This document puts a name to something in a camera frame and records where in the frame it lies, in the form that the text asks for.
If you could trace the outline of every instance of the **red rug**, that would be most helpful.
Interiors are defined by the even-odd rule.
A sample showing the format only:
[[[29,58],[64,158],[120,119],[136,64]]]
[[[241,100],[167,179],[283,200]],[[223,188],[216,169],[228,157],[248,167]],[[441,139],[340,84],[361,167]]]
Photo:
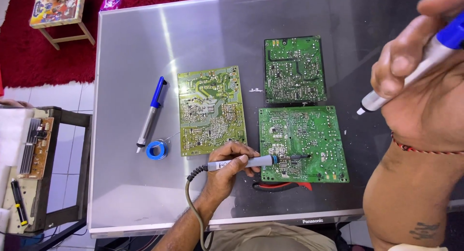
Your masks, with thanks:
[[[124,7],[154,5],[182,0],[123,0]],[[85,0],[82,22],[97,37],[98,10],[102,0]],[[59,43],[56,50],[38,29],[29,26],[34,0],[10,0],[0,29],[0,65],[3,87],[34,87],[92,82],[96,45],[88,40]],[[81,35],[77,24],[47,29],[53,38]]]

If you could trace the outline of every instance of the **bracelet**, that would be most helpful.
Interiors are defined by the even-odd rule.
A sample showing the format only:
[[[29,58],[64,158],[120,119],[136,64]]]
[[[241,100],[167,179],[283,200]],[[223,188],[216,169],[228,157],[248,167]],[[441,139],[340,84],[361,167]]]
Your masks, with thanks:
[[[448,155],[458,155],[458,154],[464,154],[464,151],[455,151],[455,152],[447,152],[447,151],[426,151],[426,150],[420,150],[420,149],[415,149],[411,146],[403,145],[401,143],[398,143],[395,138],[393,137],[393,131],[391,132],[391,138],[393,139],[393,142],[398,145],[402,150],[404,151],[414,151],[414,152],[420,152],[420,153],[432,153],[432,154],[448,154]]]

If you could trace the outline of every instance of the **small circuit board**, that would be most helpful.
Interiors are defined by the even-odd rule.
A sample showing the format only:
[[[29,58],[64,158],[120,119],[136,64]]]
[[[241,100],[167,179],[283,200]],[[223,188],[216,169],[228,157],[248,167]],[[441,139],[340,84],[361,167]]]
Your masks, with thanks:
[[[320,36],[265,40],[264,60],[267,103],[327,100]]]
[[[262,167],[262,181],[349,182],[333,106],[259,109],[259,141],[261,155],[311,155]]]
[[[211,153],[229,141],[247,143],[238,66],[177,78],[181,156]]]
[[[37,143],[33,145],[32,162],[28,174],[18,174],[19,178],[42,179],[50,146],[51,129],[54,118],[41,118],[40,131],[37,134]]]

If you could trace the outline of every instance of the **wooden stool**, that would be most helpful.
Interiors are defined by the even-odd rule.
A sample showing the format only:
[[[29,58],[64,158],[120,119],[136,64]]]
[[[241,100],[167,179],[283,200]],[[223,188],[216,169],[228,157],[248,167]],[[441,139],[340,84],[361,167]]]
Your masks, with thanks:
[[[84,0],[58,0],[52,2],[51,0],[35,0],[34,10],[29,25],[39,31],[47,38],[47,40],[59,50],[58,43],[89,39],[92,45],[95,44],[85,24],[82,23],[82,11],[84,10]],[[47,27],[57,25],[77,23],[84,32],[83,35],[70,36],[63,38],[52,38],[45,30]]]

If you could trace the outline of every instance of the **red pliers handle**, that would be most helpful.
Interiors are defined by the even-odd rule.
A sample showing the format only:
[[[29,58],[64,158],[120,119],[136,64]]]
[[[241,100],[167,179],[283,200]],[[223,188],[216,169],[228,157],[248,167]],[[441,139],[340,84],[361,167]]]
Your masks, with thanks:
[[[313,190],[309,182],[282,182],[277,184],[266,184],[263,182],[257,182],[253,184],[253,188],[263,192],[281,192],[286,191],[295,187],[304,186],[309,190]]]

